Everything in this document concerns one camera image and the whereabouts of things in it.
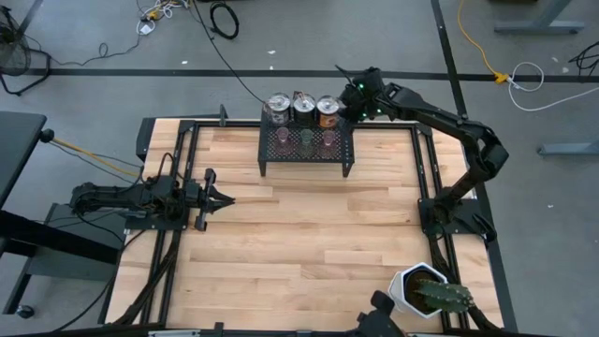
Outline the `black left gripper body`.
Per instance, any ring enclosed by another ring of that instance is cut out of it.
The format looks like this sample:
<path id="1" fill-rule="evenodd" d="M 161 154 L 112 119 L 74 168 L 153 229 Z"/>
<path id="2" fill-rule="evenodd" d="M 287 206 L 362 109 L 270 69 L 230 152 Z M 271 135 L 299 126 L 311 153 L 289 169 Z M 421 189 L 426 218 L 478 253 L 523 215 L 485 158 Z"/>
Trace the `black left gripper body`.
<path id="1" fill-rule="evenodd" d="M 207 215 L 215 212 L 216 204 L 211 199 L 215 180 L 214 170 L 207 168 L 204 175 L 204 186 L 201 186 L 195 179 L 191 179 L 185 185 L 185 205 L 189 208 L 199 209 L 199 215 L 196 217 L 194 224 L 196 230 L 205 231 L 207 229 Z"/>

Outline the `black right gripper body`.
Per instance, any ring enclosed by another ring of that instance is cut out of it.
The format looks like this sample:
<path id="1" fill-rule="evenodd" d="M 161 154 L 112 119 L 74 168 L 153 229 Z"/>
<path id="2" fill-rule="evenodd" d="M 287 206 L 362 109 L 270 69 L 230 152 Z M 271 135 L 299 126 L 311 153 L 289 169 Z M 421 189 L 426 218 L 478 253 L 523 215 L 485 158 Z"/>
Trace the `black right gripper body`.
<path id="1" fill-rule="evenodd" d="M 387 106 L 379 101 L 385 84 L 378 67 L 371 66 L 362 72 L 355 73 L 347 84 L 352 85 L 351 103 L 341 103 L 343 109 L 349 108 L 358 115 L 358 122 L 388 115 Z"/>

